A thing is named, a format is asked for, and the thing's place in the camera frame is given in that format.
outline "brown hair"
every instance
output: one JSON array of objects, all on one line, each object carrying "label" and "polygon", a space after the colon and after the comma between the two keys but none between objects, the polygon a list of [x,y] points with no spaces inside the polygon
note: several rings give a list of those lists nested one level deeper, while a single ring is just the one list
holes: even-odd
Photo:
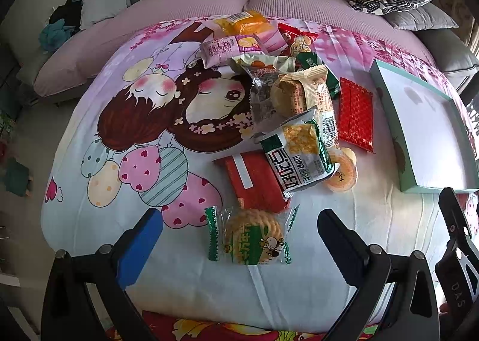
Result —
[{"label": "brown hair", "polygon": [[[198,60],[192,67],[179,75],[176,79],[176,89],[181,92],[181,104],[176,102],[174,117],[168,126],[169,133],[175,135],[178,143],[189,150],[196,152],[217,152],[226,150],[242,141],[241,133],[236,125],[232,125],[234,115],[250,112],[250,88],[251,79],[247,75],[234,76],[232,79],[241,82],[245,89],[245,96],[239,102],[230,114],[224,119],[204,119],[200,122],[190,124],[186,120],[186,109],[198,94],[198,88],[201,82],[221,77],[221,73],[214,68],[205,69],[203,62]],[[183,80],[189,79],[189,82],[183,84]],[[195,132],[202,126],[212,124],[215,128],[214,132],[202,134]]]},{"label": "brown hair", "polygon": [[133,144],[156,140],[172,121],[171,102],[165,107],[153,109],[150,98],[131,96],[130,86],[111,99],[98,119],[98,135],[102,143],[118,152],[127,150]]}]

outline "mint green box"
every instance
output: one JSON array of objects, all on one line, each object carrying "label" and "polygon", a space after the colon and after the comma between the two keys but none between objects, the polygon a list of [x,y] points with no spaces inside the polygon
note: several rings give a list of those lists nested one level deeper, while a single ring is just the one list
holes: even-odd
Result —
[{"label": "mint green box", "polygon": [[479,189],[466,126],[449,96],[422,79],[380,60],[369,71],[393,139],[401,191],[438,194]]}]

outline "silver bolt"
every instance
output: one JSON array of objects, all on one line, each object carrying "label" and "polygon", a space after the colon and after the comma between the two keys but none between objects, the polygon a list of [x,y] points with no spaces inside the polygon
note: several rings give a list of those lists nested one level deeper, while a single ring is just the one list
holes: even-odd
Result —
[{"label": "silver bolt", "polygon": [[113,247],[110,244],[104,244],[100,247],[100,253],[102,255],[109,254],[112,251]]},{"label": "silver bolt", "polygon": [[414,251],[414,257],[418,260],[424,260],[425,258],[424,253],[422,253],[420,250]]},{"label": "silver bolt", "polygon": [[382,248],[377,244],[370,245],[369,250],[375,255],[380,255],[383,251]]},{"label": "silver bolt", "polygon": [[66,251],[64,249],[59,249],[57,250],[57,252],[55,253],[55,257],[57,259],[63,259],[66,255]]}]

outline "red foil package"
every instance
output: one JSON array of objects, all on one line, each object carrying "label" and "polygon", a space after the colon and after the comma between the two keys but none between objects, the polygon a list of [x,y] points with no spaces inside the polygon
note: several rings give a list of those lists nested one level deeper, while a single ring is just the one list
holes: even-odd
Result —
[{"label": "red foil package", "polygon": [[339,83],[338,137],[373,152],[373,94],[344,77]]},{"label": "red foil package", "polygon": [[262,150],[227,156],[214,163],[223,165],[242,209],[279,213],[289,207],[270,163]]},{"label": "red foil package", "polygon": [[298,28],[281,22],[278,24],[278,30],[288,44],[288,47],[281,52],[282,56],[296,57],[301,52],[313,52],[310,46],[318,38],[316,33],[301,32]]}]

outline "pink snack package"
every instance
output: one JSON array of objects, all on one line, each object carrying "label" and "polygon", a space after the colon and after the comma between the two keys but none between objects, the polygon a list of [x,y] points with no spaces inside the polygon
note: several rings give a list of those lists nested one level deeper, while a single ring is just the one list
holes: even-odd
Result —
[{"label": "pink snack package", "polygon": [[267,53],[256,35],[228,36],[206,41],[200,44],[200,50],[205,68],[225,66],[232,57],[244,53]]}]

